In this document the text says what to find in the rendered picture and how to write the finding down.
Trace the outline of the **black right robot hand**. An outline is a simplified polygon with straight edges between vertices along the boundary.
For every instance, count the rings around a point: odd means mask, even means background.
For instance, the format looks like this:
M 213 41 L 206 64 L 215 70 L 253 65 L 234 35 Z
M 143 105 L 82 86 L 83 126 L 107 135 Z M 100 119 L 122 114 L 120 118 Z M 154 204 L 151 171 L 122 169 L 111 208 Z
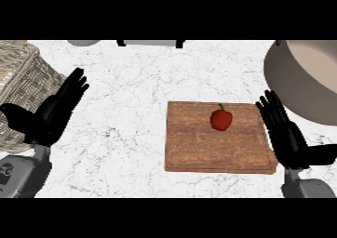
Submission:
M 337 144 L 308 146 L 296 124 L 286 116 L 284 107 L 275 92 L 255 102 L 275 159 L 286 169 L 308 169 L 311 165 L 332 165 L 337 159 Z

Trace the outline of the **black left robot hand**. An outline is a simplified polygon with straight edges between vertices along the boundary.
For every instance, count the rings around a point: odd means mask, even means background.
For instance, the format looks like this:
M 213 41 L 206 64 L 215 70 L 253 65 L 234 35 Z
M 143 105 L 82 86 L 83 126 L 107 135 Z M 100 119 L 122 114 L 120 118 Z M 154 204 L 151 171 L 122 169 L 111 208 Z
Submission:
M 57 142 L 86 89 L 83 70 L 76 68 L 69 74 L 57 93 L 45 98 L 35 112 L 11 103 L 4 103 L 0 106 L 10 129 L 24 134 L 24 143 L 49 147 Z

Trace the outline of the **red bell pepper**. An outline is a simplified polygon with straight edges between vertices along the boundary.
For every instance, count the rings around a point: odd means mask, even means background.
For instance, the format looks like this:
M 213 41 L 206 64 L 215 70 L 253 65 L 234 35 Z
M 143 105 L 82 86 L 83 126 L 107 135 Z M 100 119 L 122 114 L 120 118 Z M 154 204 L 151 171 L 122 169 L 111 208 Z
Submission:
M 225 131 L 231 123 L 231 113 L 225 111 L 222 104 L 218 104 L 218 107 L 219 109 L 210 113 L 209 124 L 212 129 Z

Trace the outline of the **brown wooden cutting board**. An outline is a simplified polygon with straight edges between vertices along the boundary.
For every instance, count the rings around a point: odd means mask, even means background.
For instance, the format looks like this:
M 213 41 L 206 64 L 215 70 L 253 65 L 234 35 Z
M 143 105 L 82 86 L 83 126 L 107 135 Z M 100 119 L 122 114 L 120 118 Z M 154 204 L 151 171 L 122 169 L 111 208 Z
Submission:
M 165 170 L 272 174 L 277 160 L 253 104 L 222 103 L 231 113 L 225 131 L 210 128 L 216 102 L 168 102 Z

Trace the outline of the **large beige pot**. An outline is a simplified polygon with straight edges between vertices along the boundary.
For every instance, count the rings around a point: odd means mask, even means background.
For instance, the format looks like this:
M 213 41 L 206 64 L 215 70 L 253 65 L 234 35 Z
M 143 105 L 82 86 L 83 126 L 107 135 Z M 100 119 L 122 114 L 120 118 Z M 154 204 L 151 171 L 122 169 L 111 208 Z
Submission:
M 275 40 L 264 77 L 286 108 L 312 123 L 337 126 L 337 40 Z

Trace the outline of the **wicker basket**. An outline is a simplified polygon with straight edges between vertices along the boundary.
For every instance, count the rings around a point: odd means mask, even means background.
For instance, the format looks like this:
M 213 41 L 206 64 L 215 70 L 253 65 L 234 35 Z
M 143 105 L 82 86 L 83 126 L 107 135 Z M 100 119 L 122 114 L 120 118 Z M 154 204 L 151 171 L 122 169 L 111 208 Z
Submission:
M 0 40 L 0 106 L 13 103 L 35 112 L 64 79 L 42 60 L 35 45 L 24 40 Z M 0 112 L 0 152 L 24 152 L 29 145 L 23 139 L 24 135 L 8 128 Z

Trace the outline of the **grey rounded object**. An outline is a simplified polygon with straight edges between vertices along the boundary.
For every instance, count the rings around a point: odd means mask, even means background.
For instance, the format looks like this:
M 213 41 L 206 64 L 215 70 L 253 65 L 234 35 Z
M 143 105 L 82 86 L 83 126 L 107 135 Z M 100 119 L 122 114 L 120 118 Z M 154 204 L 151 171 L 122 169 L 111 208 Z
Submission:
M 100 40 L 67 40 L 73 46 L 92 46 Z

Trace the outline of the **grey appliance with black feet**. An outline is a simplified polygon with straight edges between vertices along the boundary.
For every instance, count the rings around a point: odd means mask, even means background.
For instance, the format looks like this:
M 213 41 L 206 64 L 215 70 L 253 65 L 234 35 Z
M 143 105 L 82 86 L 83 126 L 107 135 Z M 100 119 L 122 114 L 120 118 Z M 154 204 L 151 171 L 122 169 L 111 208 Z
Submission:
M 117 40 L 117 46 L 172 46 L 175 48 L 181 48 L 184 44 L 184 40 Z

